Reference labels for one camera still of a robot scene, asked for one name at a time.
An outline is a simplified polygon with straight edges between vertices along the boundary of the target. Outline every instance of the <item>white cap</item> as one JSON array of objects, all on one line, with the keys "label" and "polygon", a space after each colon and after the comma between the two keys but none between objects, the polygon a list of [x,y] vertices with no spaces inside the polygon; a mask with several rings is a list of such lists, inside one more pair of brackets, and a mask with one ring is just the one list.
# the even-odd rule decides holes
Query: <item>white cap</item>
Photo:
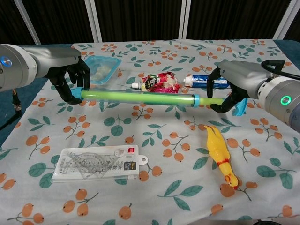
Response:
[{"label": "white cap", "polygon": [[193,86],[193,76],[187,76],[183,79],[184,85],[192,87]]},{"label": "white cap", "polygon": [[140,84],[139,83],[132,83],[131,87],[134,89],[139,89],[140,88]]}]

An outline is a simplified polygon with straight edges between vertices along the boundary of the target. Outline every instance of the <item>black curtain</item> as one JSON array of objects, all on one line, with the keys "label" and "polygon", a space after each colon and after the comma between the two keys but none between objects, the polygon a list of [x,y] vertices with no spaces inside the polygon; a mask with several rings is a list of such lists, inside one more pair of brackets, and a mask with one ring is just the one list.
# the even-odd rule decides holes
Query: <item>black curtain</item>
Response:
[{"label": "black curtain", "polygon": [[289,30],[287,31],[285,38],[300,42],[300,9],[296,17],[294,18]]},{"label": "black curtain", "polygon": [[187,38],[273,38],[290,0],[192,0]]},{"label": "black curtain", "polygon": [[181,0],[95,0],[101,36],[108,41],[178,38]]},{"label": "black curtain", "polygon": [[12,0],[0,0],[0,44],[34,45],[34,41]]},{"label": "black curtain", "polygon": [[41,44],[94,42],[84,0],[22,0]]}]

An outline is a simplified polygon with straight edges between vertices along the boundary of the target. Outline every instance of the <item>gray robot arm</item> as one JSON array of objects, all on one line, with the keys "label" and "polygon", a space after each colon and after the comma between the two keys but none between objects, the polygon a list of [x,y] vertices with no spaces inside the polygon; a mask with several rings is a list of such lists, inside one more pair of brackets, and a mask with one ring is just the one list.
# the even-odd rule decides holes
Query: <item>gray robot arm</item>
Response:
[{"label": "gray robot arm", "polygon": [[220,76],[230,83],[232,93],[222,105],[212,104],[211,108],[225,113],[244,98],[258,99],[264,110],[300,133],[300,77],[282,72],[283,65],[281,60],[220,63],[209,75],[208,97],[212,97],[214,80]]},{"label": "gray robot arm", "polygon": [[0,45],[0,91],[23,87],[36,77],[45,77],[65,102],[79,104],[81,100],[72,96],[64,78],[66,72],[72,83],[89,88],[90,69],[76,49]]}]

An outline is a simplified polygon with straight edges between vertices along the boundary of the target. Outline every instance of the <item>packaged ruler set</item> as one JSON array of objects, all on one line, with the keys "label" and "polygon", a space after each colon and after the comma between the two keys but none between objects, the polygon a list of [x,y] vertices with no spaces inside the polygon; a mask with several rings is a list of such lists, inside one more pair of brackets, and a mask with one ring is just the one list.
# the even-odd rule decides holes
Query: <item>packaged ruler set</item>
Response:
[{"label": "packaged ruler set", "polygon": [[139,166],[147,162],[137,145],[63,149],[52,182],[133,180],[138,177]]}]

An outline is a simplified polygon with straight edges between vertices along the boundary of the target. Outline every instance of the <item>blue toothpaste tube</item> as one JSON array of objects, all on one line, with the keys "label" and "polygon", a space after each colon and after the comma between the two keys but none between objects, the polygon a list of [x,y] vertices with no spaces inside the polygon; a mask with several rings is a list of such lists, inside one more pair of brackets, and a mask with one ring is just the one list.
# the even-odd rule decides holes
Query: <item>blue toothpaste tube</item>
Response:
[{"label": "blue toothpaste tube", "polygon": [[[208,75],[191,75],[183,79],[184,85],[191,88],[206,88],[206,83],[208,80]],[[228,81],[220,77],[215,80],[213,88],[227,88],[229,86]]]}]

